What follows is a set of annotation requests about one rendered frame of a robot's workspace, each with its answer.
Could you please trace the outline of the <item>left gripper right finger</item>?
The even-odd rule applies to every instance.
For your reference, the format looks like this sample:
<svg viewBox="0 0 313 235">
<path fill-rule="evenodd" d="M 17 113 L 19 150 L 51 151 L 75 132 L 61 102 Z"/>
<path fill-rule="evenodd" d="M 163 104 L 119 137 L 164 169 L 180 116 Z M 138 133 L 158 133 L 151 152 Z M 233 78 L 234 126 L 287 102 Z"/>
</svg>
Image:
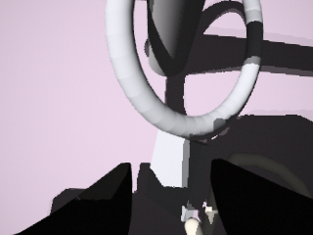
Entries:
<svg viewBox="0 0 313 235">
<path fill-rule="evenodd" d="M 223 159 L 210 182 L 227 235 L 313 235 L 313 199 Z"/>
</svg>

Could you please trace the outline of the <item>white ring with attached rope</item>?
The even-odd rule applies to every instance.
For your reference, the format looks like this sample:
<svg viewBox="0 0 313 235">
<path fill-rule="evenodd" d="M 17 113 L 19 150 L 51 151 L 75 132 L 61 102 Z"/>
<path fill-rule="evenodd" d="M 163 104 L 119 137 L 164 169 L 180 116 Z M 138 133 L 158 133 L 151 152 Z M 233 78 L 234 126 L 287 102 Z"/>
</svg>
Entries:
<svg viewBox="0 0 313 235">
<path fill-rule="evenodd" d="M 210 134 L 232 120 L 245 104 L 260 68 L 263 50 L 260 0 L 242 2 L 246 16 L 246 53 L 241 73 L 226 100 L 201 116 L 173 111 L 148 82 L 134 35 L 135 0 L 106 2 L 106 39 L 116 79 L 135 110 L 158 128 L 145 196 L 186 221 L 187 235 L 213 235 L 219 214 L 210 186 L 202 222 L 193 217 L 210 145 L 190 138 Z M 226 161 L 237 166 L 256 165 L 273 172 L 294 192 L 313 199 L 304 182 L 282 163 L 258 153 L 241 152 L 230 154 Z"/>
</svg>

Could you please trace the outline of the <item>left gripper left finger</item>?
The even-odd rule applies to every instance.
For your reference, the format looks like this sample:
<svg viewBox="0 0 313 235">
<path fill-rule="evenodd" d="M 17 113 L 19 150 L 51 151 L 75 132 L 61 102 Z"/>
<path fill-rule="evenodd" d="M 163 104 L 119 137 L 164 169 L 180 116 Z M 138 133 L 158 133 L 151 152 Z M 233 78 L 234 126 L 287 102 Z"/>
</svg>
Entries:
<svg viewBox="0 0 313 235">
<path fill-rule="evenodd" d="M 50 215 L 14 235 L 128 235 L 131 163 L 121 163 Z"/>
</svg>

